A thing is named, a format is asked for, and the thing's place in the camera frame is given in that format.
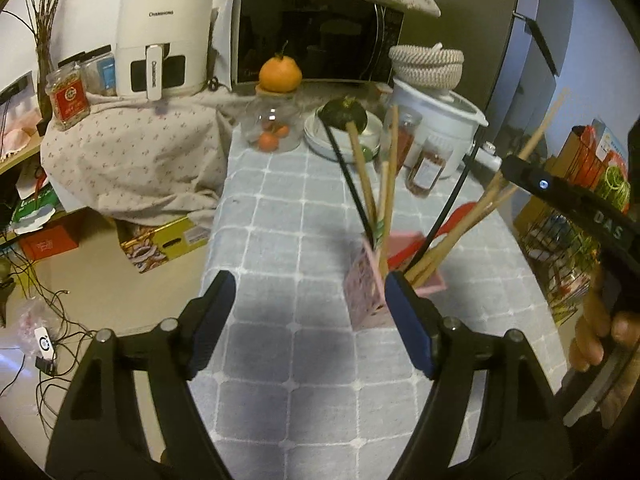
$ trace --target white wall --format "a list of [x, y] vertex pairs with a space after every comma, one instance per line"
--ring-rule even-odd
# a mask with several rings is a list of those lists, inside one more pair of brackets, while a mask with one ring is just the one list
[[[111, 44], [115, 47], [120, 0], [62, 0], [54, 23], [54, 63], [76, 52]], [[28, 22], [24, 0], [9, 0], [10, 10]], [[13, 16], [0, 13], [0, 89], [37, 69], [31, 33]]]
[[640, 52], [609, 0], [575, 0], [566, 59], [556, 96], [571, 91], [546, 134], [558, 154], [571, 127], [599, 116], [626, 146], [640, 116]]

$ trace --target glass jar with oranges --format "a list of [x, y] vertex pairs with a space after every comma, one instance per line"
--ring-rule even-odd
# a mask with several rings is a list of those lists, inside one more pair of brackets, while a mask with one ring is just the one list
[[303, 132], [294, 92], [259, 93], [247, 107], [241, 127], [245, 140], [260, 152], [295, 150], [300, 145]]

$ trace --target wooden shelf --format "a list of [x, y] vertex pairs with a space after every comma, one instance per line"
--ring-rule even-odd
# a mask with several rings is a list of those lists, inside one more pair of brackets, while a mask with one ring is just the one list
[[29, 143], [26, 147], [21, 149], [18, 153], [9, 156], [9, 158], [0, 162], [0, 174], [4, 173], [7, 170], [10, 170], [16, 164], [20, 164], [22, 161], [27, 160], [31, 155], [35, 155], [40, 152], [40, 143], [42, 142], [42, 137], [38, 135], [38, 133], [34, 133], [29, 140]]

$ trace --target red utensil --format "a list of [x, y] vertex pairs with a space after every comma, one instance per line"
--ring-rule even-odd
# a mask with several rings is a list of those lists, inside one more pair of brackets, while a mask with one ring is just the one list
[[[441, 225], [435, 237], [437, 238], [439, 236], [442, 236], [451, 232], [451, 230], [456, 225], [458, 225], [458, 223], [467, 214], [469, 214], [475, 206], [476, 206], [476, 202], [467, 202], [466, 204], [459, 206], [453, 213], [451, 213], [447, 221], [444, 222], [443, 225]], [[390, 257], [386, 261], [387, 265], [389, 266], [389, 269], [397, 269], [406, 259], [413, 257], [414, 254], [417, 253], [417, 251], [420, 249], [420, 247], [422, 246], [425, 240], [426, 240], [426, 237], [420, 238], [419, 240], [416, 240], [408, 247], [404, 248], [399, 253], [394, 254], [392, 257]]]

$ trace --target rice cooker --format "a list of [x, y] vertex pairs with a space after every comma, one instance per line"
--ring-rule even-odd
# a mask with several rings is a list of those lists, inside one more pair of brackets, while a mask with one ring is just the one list
[[451, 176], [471, 147], [478, 126], [488, 126], [486, 117], [477, 106], [450, 90], [418, 90], [397, 77], [394, 83], [391, 104], [412, 108], [422, 115], [404, 164], [412, 167], [424, 141], [429, 139], [444, 151], [453, 151], [440, 178]]

